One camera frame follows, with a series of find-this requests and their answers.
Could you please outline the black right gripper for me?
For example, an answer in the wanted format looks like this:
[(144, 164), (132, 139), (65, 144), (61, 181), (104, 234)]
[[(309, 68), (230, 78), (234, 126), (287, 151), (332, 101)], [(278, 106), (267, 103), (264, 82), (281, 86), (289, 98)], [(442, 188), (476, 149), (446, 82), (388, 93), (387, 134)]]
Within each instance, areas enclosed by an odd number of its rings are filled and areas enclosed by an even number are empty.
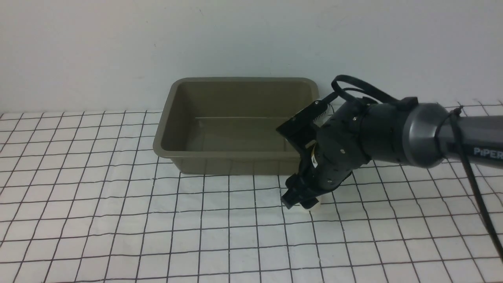
[(345, 102), (319, 127), (303, 169), (285, 181), (281, 202), (287, 209), (334, 191), (353, 170), (369, 163), (360, 142), (362, 112), (355, 103)]

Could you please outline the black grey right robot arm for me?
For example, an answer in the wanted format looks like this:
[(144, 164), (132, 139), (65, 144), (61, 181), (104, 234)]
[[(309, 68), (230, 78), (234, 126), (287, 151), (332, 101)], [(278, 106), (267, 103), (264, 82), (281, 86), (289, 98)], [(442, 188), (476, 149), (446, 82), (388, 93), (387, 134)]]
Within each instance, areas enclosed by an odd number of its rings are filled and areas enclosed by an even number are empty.
[(301, 157), (298, 172), (285, 182), (281, 201), (287, 208), (312, 208), (319, 196), (371, 160), (432, 168), (444, 159), (460, 159), (458, 143), (470, 163), (502, 168), (502, 116), (467, 118), (416, 98), (377, 103), (363, 97), (345, 102), (316, 125), (328, 108), (328, 102), (316, 100), (277, 128)]

